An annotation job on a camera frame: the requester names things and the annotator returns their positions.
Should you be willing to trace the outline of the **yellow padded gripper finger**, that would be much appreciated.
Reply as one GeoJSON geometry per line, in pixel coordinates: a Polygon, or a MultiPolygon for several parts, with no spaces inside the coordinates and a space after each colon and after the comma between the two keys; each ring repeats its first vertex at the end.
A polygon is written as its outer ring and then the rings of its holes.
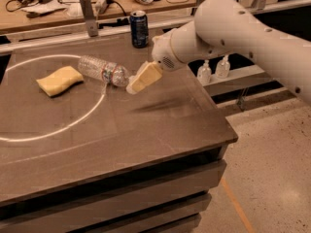
{"type": "Polygon", "coordinates": [[[126,91],[129,94],[136,94],[162,77],[163,70],[155,62],[145,61],[134,76],[129,78],[126,91]]]}

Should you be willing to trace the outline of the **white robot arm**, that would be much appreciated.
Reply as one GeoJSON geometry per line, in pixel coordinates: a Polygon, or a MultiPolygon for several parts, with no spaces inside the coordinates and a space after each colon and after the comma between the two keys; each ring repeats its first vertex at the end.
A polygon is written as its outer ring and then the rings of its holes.
{"type": "Polygon", "coordinates": [[[155,83],[164,71],[238,53],[311,104],[310,42],[265,25],[234,0],[205,0],[192,21],[153,37],[153,42],[153,60],[129,78],[126,91],[130,94],[155,83]]]}

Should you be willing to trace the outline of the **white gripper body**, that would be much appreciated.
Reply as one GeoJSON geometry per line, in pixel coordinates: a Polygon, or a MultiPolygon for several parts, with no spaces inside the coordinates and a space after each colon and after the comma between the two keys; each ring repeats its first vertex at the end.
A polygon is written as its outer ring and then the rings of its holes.
{"type": "Polygon", "coordinates": [[[164,71],[176,71],[186,66],[173,52],[171,36],[172,33],[168,32],[153,37],[152,58],[164,71]]]}

